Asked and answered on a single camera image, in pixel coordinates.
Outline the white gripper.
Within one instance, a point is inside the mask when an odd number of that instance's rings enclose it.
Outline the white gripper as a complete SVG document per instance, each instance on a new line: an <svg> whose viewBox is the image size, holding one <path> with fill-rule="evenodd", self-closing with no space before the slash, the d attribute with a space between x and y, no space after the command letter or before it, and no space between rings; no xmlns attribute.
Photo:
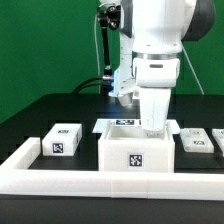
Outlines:
<svg viewBox="0 0 224 224"><path fill-rule="evenodd" d="M176 86L180 60L133 60L136 86L139 91L142 128L148 138L164 132L171 89Z"/></svg>

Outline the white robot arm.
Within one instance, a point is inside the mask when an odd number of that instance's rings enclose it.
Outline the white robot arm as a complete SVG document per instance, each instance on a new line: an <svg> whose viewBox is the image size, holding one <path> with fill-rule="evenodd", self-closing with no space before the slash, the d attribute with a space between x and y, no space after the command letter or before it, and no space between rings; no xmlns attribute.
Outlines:
<svg viewBox="0 0 224 224"><path fill-rule="evenodd" d="M99 0L108 26L120 33L120 65L111 95L123 105L139 98L148 135L165 131L171 89L184 41L198 41L215 21L214 0Z"/></svg>

